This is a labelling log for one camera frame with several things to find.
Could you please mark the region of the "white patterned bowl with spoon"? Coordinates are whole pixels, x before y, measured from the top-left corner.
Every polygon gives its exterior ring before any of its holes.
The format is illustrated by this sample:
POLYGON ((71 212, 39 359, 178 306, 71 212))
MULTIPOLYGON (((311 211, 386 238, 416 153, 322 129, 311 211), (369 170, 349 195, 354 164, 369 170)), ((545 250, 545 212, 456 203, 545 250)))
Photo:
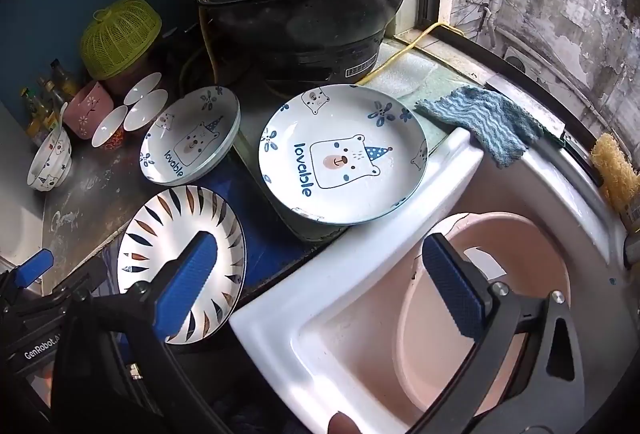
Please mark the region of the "white patterned bowl with spoon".
POLYGON ((53 130, 39 147, 27 172, 27 186, 48 192, 61 186, 72 167, 72 145, 66 131, 53 130))

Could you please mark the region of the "pink plastic basin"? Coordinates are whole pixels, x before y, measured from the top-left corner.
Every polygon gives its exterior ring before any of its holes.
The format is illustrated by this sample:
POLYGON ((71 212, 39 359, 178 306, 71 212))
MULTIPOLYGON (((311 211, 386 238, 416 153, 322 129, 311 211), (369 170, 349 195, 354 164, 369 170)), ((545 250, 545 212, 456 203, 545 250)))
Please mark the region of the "pink plastic basin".
MULTIPOLYGON (((458 213, 432 229, 490 282, 516 293, 545 298, 554 290, 570 299, 570 276, 554 244, 528 218, 508 212, 458 213)), ((394 348, 396 376, 414 406, 425 411, 469 354, 445 301, 413 250, 410 280, 401 305, 394 348)))

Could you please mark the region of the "leaf pattern striped plate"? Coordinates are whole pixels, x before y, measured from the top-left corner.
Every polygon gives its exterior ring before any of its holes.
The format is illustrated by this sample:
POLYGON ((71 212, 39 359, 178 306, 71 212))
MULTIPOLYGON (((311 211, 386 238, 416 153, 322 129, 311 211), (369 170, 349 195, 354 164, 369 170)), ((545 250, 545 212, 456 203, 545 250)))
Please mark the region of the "leaf pattern striped plate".
POLYGON ((188 345, 212 336, 238 305, 246 277, 246 240, 226 199, 196 185, 168 188, 146 202, 129 223, 120 243, 116 276, 126 292, 151 281, 198 232, 216 240, 216 261, 200 295, 169 344, 188 345))

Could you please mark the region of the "condiment bottles cluster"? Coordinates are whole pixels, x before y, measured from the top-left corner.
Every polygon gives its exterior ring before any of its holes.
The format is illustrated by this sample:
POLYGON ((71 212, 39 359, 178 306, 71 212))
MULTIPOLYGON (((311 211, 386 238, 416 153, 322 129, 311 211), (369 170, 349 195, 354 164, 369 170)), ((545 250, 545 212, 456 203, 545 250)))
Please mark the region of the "condiment bottles cluster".
POLYGON ((79 87, 75 78, 55 59, 50 63, 50 74, 37 79, 39 90, 23 87, 21 100, 30 115, 27 136, 40 145, 50 131, 58 128, 62 105, 71 102, 79 87))

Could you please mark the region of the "small white bowl lower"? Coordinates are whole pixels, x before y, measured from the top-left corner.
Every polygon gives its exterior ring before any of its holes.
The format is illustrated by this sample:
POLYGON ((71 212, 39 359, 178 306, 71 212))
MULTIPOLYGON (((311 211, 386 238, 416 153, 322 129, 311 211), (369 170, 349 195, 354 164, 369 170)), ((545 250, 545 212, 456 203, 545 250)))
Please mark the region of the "small white bowl lower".
POLYGON ((121 147, 126 137, 124 122, 127 114, 128 107, 125 105, 113 109, 94 131, 91 146, 108 151, 121 147))

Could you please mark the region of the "small white bowl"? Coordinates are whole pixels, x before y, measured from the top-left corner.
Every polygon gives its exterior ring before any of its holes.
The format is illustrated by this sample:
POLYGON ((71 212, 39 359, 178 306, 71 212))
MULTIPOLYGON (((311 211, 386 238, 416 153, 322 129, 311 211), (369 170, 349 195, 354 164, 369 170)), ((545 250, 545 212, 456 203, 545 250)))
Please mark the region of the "small white bowl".
POLYGON ((143 79, 134 84, 133 87, 128 90, 124 98, 124 104, 126 106, 132 106, 146 96, 150 94, 152 90, 157 88, 162 80, 162 74, 160 72, 153 72, 145 76, 143 79))
POLYGON ((121 147, 126 137, 124 122, 127 114, 128 107, 125 105, 113 109, 94 131, 91 146, 108 151, 121 147))
POLYGON ((167 101, 168 91, 162 88, 146 94, 129 110, 124 121, 124 130, 135 132, 151 124, 164 110, 167 101))

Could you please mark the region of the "pink floral cup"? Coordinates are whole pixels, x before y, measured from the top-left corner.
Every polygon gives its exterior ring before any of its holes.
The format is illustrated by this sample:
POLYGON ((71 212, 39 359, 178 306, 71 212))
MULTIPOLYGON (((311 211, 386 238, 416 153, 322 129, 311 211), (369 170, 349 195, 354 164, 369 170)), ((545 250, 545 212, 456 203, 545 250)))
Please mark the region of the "pink floral cup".
POLYGON ((92 139, 99 124, 113 109, 111 95, 100 82, 93 80, 68 103, 63 123, 80 139, 92 139))

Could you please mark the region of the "small white bowl middle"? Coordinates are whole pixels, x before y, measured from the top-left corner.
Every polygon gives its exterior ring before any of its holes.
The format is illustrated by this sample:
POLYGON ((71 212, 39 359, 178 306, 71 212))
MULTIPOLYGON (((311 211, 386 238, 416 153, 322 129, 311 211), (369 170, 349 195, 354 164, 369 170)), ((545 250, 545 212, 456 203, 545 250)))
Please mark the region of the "small white bowl middle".
POLYGON ((124 130, 135 132, 151 124, 164 110, 167 101, 168 91, 162 88, 146 94, 129 110, 124 121, 124 130))

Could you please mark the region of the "white ceramic sink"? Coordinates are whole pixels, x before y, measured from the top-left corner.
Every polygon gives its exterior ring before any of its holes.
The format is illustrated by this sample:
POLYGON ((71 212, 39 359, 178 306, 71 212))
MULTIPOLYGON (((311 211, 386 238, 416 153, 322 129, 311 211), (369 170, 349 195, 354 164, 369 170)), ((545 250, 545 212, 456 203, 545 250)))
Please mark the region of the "white ceramic sink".
POLYGON ((525 216, 558 246, 582 349, 586 410, 605 402, 638 350, 637 293, 623 264, 625 228, 588 174, 548 140, 496 168, 452 132, 397 211, 349 228, 231 318, 231 327, 285 406, 314 433, 337 411, 366 433, 402 433, 418 413, 392 363, 395 322, 413 250, 455 212, 525 216))

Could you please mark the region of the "yellow loofah sponge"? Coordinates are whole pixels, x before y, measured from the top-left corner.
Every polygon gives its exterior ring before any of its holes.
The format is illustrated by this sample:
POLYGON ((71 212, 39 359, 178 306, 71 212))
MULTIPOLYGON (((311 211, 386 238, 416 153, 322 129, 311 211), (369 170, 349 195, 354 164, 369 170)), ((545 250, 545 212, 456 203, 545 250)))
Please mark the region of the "yellow loofah sponge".
POLYGON ((639 173, 627 161, 617 140, 610 133, 603 133, 596 140, 590 159, 603 178, 608 202, 617 212, 623 213, 626 205, 639 192, 639 173))

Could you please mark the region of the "small white bowl upper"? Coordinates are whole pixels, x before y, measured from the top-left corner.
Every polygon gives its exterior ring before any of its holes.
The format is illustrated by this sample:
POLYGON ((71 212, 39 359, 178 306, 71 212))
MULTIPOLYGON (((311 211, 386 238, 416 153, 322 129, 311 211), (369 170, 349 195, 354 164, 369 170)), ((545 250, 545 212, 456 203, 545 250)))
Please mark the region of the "small white bowl upper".
POLYGON ((133 87, 128 90, 124 98, 124 104, 126 106, 132 106, 146 96, 150 94, 152 90, 157 88, 162 80, 162 74, 160 72, 153 72, 145 76, 143 79, 134 84, 133 87))

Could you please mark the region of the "green mesh food cover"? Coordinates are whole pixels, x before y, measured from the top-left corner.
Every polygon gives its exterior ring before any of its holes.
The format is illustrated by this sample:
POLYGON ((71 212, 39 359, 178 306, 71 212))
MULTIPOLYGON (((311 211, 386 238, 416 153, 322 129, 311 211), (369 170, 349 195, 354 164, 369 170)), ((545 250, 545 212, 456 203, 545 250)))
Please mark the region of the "green mesh food cover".
POLYGON ((79 44, 89 76, 106 80, 122 73, 148 51, 161 28, 160 15, 145 0, 118 0, 96 10, 79 44))

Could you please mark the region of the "blue wavy dish cloth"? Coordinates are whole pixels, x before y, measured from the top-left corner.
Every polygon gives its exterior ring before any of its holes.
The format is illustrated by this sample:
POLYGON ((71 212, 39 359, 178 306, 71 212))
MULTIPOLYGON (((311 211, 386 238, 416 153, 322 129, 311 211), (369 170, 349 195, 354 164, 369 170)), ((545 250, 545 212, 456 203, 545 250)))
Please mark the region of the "blue wavy dish cloth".
POLYGON ((508 168, 544 137, 544 127, 525 109, 503 94, 471 85, 436 100, 419 100, 416 111, 469 131, 497 168, 508 168))

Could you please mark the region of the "white bear plate lovable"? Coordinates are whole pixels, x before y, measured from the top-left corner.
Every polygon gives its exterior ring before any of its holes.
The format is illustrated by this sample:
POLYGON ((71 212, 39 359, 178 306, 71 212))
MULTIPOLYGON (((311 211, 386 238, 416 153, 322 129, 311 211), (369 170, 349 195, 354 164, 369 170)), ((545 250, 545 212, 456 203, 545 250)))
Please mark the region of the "white bear plate lovable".
POLYGON ((397 99, 364 86, 307 90, 273 113, 258 164, 281 204, 314 222, 349 226, 402 206, 422 182, 423 128, 397 99))

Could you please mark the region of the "large black cooking pot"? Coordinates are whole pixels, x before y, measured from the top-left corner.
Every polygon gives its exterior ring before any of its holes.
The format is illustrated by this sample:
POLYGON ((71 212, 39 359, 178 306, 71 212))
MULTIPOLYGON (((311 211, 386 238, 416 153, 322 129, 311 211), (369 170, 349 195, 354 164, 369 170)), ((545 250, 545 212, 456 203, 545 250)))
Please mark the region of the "large black cooking pot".
POLYGON ((258 61, 282 90, 353 83, 376 64, 386 28, 404 0, 261 0, 201 8, 218 33, 258 61))

